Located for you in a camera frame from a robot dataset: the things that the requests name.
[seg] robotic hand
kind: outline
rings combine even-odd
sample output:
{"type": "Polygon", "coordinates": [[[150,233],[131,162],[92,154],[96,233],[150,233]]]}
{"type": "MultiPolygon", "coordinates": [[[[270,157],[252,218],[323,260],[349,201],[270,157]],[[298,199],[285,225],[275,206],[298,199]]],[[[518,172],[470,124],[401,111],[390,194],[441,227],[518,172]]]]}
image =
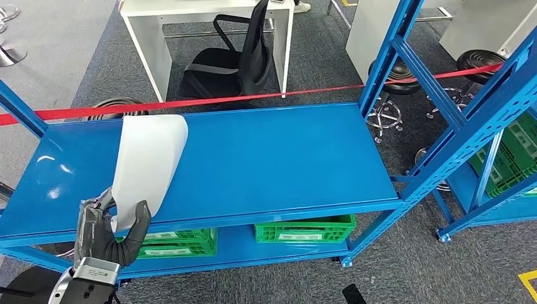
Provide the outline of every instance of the robotic hand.
{"type": "Polygon", "coordinates": [[[151,213],[146,201],[136,205],[136,221],[123,241],[116,242],[109,209],[115,206],[111,189],[80,206],[74,266],[53,289],[49,304],[111,303],[117,275],[129,266],[147,234],[151,213]]]}

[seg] red tape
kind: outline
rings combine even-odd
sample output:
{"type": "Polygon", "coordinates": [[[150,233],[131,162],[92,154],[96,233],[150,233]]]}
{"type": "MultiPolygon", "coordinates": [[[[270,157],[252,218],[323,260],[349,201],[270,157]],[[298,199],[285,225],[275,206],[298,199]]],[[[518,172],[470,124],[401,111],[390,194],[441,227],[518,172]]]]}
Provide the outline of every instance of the red tape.
{"type": "MultiPolygon", "coordinates": [[[[445,79],[450,77],[459,77],[465,75],[486,73],[486,72],[495,72],[500,68],[501,65],[490,65],[483,66],[481,68],[471,68],[468,70],[454,71],[447,73],[436,74],[433,77],[435,79],[445,79]]],[[[414,82],[416,79],[408,80],[397,80],[397,81],[387,81],[385,84],[395,84],[402,82],[414,82]]],[[[311,89],[304,91],[294,91],[287,93],[269,93],[269,94],[257,94],[249,96],[238,96],[238,97],[225,97],[225,98],[212,98],[212,99],[193,99],[193,100],[174,100],[167,101],[165,103],[144,103],[144,104],[125,104],[121,106],[107,106],[104,108],[70,108],[70,109],[55,109],[55,110],[37,110],[35,113],[43,120],[54,120],[54,119],[65,119],[65,118],[77,118],[77,117],[88,117],[88,116],[97,116],[97,115],[107,115],[107,114],[116,114],[116,113],[127,113],[132,111],[151,111],[167,108],[179,108],[183,106],[199,106],[199,105],[208,105],[212,103],[228,103],[231,101],[243,101],[251,99],[260,99],[260,98],[270,98],[270,97],[281,97],[282,95],[292,96],[300,94],[311,94],[319,92],[329,92],[329,91],[339,91],[346,89],[358,89],[364,87],[364,84],[359,85],[346,85],[343,87],[328,87],[324,89],[311,89]]],[[[11,116],[11,114],[1,114],[0,115],[0,126],[2,125],[14,125],[18,124],[18,121],[11,116]]]]}

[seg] black phone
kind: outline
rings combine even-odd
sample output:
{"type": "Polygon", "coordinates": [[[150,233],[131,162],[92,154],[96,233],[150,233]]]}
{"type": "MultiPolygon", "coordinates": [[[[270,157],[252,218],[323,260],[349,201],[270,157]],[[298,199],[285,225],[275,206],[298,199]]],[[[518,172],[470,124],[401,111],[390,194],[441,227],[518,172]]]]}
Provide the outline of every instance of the black phone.
{"type": "Polygon", "coordinates": [[[354,284],[345,287],[341,292],[348,304],[367,304],[354,284]]]}

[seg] stool seat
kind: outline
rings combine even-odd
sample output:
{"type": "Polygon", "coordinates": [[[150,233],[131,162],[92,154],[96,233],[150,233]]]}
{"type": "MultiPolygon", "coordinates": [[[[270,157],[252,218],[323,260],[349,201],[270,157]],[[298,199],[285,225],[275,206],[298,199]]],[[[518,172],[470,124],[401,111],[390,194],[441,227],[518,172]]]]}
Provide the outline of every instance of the stool seat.
{"type": "MultiPolygon", "coordinates": [[[[374,63],[375,61],[373,61],[369,66],[369,73],[371,72],[374,63]]],[[[397,60],[393,64],[393,67],[391,68],[391,71],[388,75],[388,79],[386,79],[386,81],[405,80],[411,78],[414,78],[414,75],[412,75],[410,69],[408,69],[407,65],[405,64],[405,62],[403,62],[403,60],[401,60],[401,58],[397,58],[397,60]]],[[[411,95],[419,91],[419,89],[420,85],[417,81],[401,82],[398,84],[385,84],[382,87],[382,90],[384,92],[394,95],[411,95]]]]}
{"type": "MultiPolygon", "coordinates": [[[[457,59],[457,69],[467,70],[469,68],[481,68],[488,65],[497,65],[505,61],[505,57],[500,54],[487,51],[485,49],[471,49],[462,53],[457,59]]],[[[466,78],[478,84],[485,85],[495,72],[466,75],[466,78]]]]}

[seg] desk leg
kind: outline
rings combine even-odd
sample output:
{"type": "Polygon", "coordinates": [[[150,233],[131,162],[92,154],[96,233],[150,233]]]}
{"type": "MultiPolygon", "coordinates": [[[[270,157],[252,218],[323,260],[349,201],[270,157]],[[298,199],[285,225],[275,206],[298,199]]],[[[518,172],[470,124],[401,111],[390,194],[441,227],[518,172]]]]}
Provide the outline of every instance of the desk leg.
{"type": "Polygon", "coordinates": [[[293,11],[274,12],[274,65],[280,91],[287,91],[287,73],[289,72],[289,53],[291,52],[291,32],[293,31],[293,11]]]}
{"type": "Polygon", "coordinates": [[[123,17],[159,102],[166,100],[172,57],[157,16],[123,17]]]}

